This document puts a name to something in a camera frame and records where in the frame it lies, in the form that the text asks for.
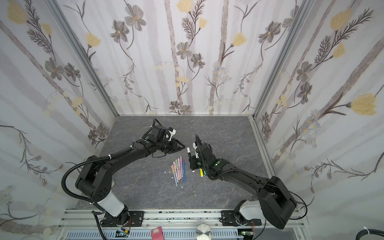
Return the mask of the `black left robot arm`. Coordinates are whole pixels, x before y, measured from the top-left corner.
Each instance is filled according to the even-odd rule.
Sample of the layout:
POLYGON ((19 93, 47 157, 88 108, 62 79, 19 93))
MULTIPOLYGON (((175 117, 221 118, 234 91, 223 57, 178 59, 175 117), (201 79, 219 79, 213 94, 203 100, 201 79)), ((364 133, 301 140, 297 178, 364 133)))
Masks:
POLYGON ((103 157, 91 156, 85 162, 71 167, 63 175, 63 191, 78 200, 94 205, 104 215, 99 223, 102 227, 123 227, 131 224, 129 208, 112 192, 113 175, 129 164, 152 156, 157 151, 165 156, 185 149, 174 136, 176 130, 164 127, 157 119, 148 131, 126 149, 103 157), (81 168, 75 187, 81 194, 75 194, 67 187, 67 178, 76 169, 81 168))

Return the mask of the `purple capped pink pen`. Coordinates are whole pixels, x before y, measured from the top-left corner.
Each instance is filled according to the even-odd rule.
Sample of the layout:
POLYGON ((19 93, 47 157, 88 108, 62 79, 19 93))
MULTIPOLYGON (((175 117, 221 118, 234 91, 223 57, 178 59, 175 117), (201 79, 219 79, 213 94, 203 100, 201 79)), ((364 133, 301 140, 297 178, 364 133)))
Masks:
POLYGON ((181 179, 182 179, 183 181, 185 181, 185 180, 184 180, 183 158, 182 158, 182 156, 180 156, 180 158, 179 158, 179 165, 180 165, 181 179))

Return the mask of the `black marker white cap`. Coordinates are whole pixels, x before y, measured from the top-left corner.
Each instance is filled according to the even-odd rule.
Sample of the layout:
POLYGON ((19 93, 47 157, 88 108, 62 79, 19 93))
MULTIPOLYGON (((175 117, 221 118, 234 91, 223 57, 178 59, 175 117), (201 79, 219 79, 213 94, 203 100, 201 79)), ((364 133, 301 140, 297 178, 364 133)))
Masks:
POLYGON ((189 147, 187 148, 187 152, 188 152, 188 157, 189 157, 189 159, 192 159, 192 154, 191 154, 191 150, 190 150, 189 147))

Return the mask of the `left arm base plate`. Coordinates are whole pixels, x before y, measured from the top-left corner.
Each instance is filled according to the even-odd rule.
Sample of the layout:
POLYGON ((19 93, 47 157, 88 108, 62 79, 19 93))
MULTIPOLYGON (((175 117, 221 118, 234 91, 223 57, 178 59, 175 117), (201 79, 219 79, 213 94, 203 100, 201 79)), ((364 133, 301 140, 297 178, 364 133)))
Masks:
POLYGON ((144 220, 144 211, 123 211, 117 217, 109 213, 101 220, 102 227, 141 227, 144 220))

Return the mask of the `green capped pink pen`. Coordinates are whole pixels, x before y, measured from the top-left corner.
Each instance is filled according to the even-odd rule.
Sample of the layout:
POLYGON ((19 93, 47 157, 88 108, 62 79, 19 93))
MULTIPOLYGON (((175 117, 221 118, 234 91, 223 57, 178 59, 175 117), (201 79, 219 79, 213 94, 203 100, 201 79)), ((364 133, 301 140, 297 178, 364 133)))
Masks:
POLYGON ((179 181, 181 179, 180 173, 179 173, 179 160, 175 161, 175 171, 176 171, 177 181, 179 181))

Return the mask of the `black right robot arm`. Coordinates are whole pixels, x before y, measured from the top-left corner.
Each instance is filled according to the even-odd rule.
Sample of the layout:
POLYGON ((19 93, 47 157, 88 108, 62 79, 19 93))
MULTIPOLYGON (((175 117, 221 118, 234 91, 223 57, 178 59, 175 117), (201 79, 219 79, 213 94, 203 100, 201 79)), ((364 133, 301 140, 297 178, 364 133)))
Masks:
POLYGON ((249 192, 256 200, 242 200, 222 214, 225 226, 246 226, 253 220, 266 220, 277 229, 284 229, 297 208, 295 193, 289 191, 276 176, 260 177, 236 167, 228 160, 217 158, 210 144, 196 136, 195 155, 189 155, 191 170, 201 169, 210 180, 232 183, 249 192))

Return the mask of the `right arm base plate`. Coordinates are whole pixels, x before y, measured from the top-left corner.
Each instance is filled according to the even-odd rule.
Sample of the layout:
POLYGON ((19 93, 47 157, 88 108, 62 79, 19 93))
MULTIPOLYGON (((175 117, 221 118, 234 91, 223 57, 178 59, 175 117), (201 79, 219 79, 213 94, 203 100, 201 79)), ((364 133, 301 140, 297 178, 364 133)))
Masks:
POLYGON ((239 212, 234 210, 221 211, 219 221, 223 226, 227 227, 253 227, 262 225, 262 221, 260 219, 246 220, 239 212))

